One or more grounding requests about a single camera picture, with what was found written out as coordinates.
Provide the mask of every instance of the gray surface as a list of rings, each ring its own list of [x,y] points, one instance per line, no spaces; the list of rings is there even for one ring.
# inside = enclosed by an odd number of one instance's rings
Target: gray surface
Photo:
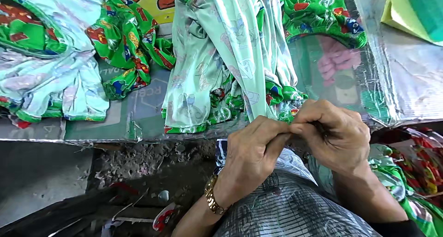
[[[0,142],[0,227],[84,194],[93,150],[80,149],[65,144]]]

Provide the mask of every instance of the light green fabric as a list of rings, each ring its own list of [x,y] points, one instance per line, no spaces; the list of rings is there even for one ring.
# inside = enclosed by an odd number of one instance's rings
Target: light green fabric
[[[177,62],[162,106],[167,133],[198,132],[212,124],[210,113],[228,120],[240,98],[249,121],[290,121],[306,99],[295,89],[280,0],[175,0],[172,36]],[[238,103],[215,103],[226,96]]]

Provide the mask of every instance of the right hand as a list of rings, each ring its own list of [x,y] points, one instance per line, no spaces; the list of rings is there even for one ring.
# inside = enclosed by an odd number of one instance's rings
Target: right hand
[[[325,132],[309,122],[318,121]],[[290,130],[304,138],[320,164],[341,175],[367,172],[369,128],[359,113],[338,108],[327,100],[307,100],[297,112]]]

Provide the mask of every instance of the clothing pile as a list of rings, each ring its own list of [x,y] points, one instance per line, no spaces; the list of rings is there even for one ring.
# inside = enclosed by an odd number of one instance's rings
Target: clothing pile
[[[386,132],[381,139],[395,143],[371,144],[368,162],[408,218],[417,223],[427,237],[437,237],[443,236],[439,175],[443,157],[439,141],[443,142],[443,137],[429,129],[423,131],[432,137],[406,127]],[[330,198],[336,198],[330,169],[318,164],[313,156],[309,157],[308,169],[319,188]]]
[[[175,7],[165,133],[201,132],[243,109],[249,121],[290,122],[307,96],[296,89],[287,42],[323,33],[350,48],[366,44],[344,0],[175,0]]]
[[[27,122],[105,119],[95,50],[85,34],[100,0],[0,0],[0,105]]]
[[[390,156],[402,168],[407,184],[443,206],[443,137],[429,128],[399,127],[380,139],[392,149]]]
[[[104,120],[108,99],[171,70],[165,133],[196,133],[243,115],[290,122],[296,89],[288,42],[326,34],[349,48],[366,36],[344,0],[175,0],[172,41],[133,0],[0,0],[0,105],[20,120]],[[119,68],[101,81],[94,54]]]

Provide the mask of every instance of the striped shirt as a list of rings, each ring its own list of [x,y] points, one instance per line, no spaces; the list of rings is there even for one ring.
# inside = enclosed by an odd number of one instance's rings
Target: striped shirt
[[[217,142],[220,172],[226,139]],[[283,149],[274,172],[254,192],[226,212],[213,236],[380,236],[362,218],[320,195],[300,157]]]

